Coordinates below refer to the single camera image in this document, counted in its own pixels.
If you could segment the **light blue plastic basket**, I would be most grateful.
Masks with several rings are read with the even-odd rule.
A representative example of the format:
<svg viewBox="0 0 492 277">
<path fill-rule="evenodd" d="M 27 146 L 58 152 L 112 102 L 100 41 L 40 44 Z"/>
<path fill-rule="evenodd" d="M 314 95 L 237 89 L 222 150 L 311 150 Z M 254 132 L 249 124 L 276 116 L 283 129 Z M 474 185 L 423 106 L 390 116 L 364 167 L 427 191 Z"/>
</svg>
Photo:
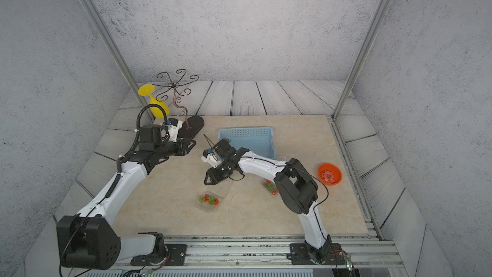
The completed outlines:
<svg viewBox="0 0 492 277">
<path fill-rule="evenodd" d="M 257 155 L 275 159 L 274 131 L 271 127 L 224 128 L 219 130 L 219 140 L 227 139 L 234 149 L 244 147 Z"/>
</svg>

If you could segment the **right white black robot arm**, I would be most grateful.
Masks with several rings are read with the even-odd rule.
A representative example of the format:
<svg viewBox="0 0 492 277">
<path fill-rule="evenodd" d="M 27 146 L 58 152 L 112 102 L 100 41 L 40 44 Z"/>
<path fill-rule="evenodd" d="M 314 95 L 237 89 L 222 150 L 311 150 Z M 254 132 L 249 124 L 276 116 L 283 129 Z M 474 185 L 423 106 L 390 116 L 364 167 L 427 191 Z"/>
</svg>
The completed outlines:
<svg viewBox="0 0 492 277">
<path fill-rule="evenodd" d="M 257 155 L 245 148 L 236 150 L 231 147 L 225 153 L 217 148 L 204 150 L 201 160 L 211 165 L 206 172 L 206 185 L 216 185 L 235 171 L 273 182 L 286 207 L 298 215 L 304 230 L 304 251 L 291 251 L 292 263 L 325 262 L 324 253 L 331 240 L 319 216 L 319 186 L 297 159 L 283 162 Z"/>
</svg>

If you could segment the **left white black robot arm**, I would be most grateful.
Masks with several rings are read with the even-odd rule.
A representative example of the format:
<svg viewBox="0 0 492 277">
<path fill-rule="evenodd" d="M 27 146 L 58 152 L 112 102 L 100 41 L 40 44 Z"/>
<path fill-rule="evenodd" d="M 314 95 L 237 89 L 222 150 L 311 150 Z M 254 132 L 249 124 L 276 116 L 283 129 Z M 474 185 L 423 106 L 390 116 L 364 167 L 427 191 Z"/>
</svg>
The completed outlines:
<svg viewBox="0 0 492 277">
<path fill-rule="evenodd" d="M 117 159 L 117 171 L 98 195 L 75 215 L 65 215 L 56 225 L 61 268 L 107 270 L 116 262 L 162 265 L 169 258 L 161 233 L 146 232 L 119 237 L 112 227 L 117 214 L 140 182 L 172 156 L 189 154 L 196 142 L 180 138 L 183 123 L 137 128 L 130 150 Z"/>
</svg>

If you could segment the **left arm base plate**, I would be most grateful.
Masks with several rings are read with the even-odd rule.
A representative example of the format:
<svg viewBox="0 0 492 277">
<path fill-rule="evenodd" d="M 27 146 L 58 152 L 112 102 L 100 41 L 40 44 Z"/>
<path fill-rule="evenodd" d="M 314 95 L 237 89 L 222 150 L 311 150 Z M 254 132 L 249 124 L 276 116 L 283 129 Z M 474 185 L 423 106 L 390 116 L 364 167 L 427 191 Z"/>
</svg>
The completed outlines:
<svg viewBox="0 0 492 277">
<path fill-rule="evenodd" d="M 149 255 L 131 259 L 132 266 L 183 266 L 187 254 L 186 244 L 161 244 Z"/>
</svg>

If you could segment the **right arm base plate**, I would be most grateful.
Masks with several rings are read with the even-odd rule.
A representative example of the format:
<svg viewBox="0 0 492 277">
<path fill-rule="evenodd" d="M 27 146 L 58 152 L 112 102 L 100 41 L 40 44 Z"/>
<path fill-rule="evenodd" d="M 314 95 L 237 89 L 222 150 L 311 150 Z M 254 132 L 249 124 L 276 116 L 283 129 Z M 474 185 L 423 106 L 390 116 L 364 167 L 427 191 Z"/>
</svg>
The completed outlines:
<svg viewBox="0 0 492 277">
<path fill-rule="evenodd" d="M 342 265 L 346 263 L 345 252 L 340 244 L 327 242 L 320 249 L 316 249 L 306 242 L 290 245 L 287 259 L 293 265 Z"/>
</svg>

